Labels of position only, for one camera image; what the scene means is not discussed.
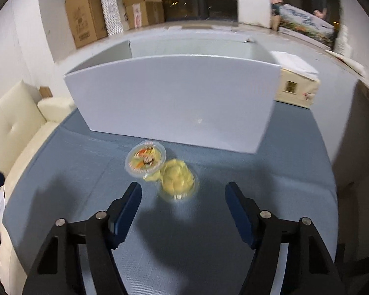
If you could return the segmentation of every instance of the blue table surface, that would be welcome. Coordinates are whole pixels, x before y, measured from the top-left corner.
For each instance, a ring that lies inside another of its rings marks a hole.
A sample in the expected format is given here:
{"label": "blue table surface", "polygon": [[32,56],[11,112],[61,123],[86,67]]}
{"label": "blue table surface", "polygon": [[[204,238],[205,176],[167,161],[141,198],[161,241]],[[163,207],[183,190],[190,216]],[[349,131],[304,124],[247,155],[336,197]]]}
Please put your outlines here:
{"label": "blue table surface", "polygon": [[[122,196],[135,180],[124,159],[142,140],[92,132],[78,110],[61,123],[24,171],[4,212],[26,273],[57,218],[85,220]],[[310,217],[334,258],[336,187],[310,110],[276,102],[257,154],[162,144],[167,159],[177,157],[194,170],[200,189],[187,201],[170,203],[156,183],[139,181],[140,208],[126,241],[113,252],[129,294],[239,293],[253,251],[225,203],[230,181],[280,218]],[[271,294],[280,293],[284,275],[286,245],[280,250]],[[87,293],[95,294],[84,247],[80,253]]]}

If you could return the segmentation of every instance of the tufted cushion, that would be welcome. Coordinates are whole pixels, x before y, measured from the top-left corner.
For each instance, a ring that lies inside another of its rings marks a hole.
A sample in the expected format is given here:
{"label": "tufted cushion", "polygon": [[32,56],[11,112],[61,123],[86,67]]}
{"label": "tufted cushion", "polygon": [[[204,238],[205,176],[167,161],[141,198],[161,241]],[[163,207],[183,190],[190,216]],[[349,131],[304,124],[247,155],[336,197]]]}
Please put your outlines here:
{"label": "tufted cushion", "polygon": [[23,82],[0,99],[0,171],[5,176],[45,122]]}

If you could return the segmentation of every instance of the white corrugated board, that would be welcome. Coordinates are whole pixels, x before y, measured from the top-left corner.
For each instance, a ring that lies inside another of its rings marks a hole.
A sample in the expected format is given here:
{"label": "white corrugated board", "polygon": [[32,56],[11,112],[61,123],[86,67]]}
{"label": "white corrugated board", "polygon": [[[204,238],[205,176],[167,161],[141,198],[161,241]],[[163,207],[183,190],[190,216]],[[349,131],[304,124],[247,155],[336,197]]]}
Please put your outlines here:
{"label": "white corrugated board", "polygon": [[93,131],[255,153],[280,67],[209,55],[121,60],[65,76]]}

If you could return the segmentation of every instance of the brown cardboard box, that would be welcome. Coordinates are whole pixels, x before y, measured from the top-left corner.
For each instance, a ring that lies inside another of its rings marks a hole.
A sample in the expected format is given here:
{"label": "brown cardboard box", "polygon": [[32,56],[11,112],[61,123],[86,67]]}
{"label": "brown cardboard box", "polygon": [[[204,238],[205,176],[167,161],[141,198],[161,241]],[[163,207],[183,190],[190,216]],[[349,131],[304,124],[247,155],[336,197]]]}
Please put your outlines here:
{"label": "brown cardboard box", "polygon": [[162,0],[123,0],[131,29],[164,22]]}
{"label": "brown cardboard box", "polygon": [[66,0],[66,12],[77,48],[108,36],[101,0]]}

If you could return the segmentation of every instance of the box label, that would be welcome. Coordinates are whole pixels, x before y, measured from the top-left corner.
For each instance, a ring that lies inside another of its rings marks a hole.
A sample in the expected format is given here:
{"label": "box label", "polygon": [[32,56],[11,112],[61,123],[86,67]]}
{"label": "box label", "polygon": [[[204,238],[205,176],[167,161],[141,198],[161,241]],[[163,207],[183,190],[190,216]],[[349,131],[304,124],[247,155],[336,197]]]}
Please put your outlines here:
{"label": "box label", "polygon": [[296,88],[297,88],[297,84],[295,82],[287,81],[286,92],[295,94],[295,89]]}
{"label": "box label", "polygon": [[141,4],[133,4],[134,28],[142,27]]}

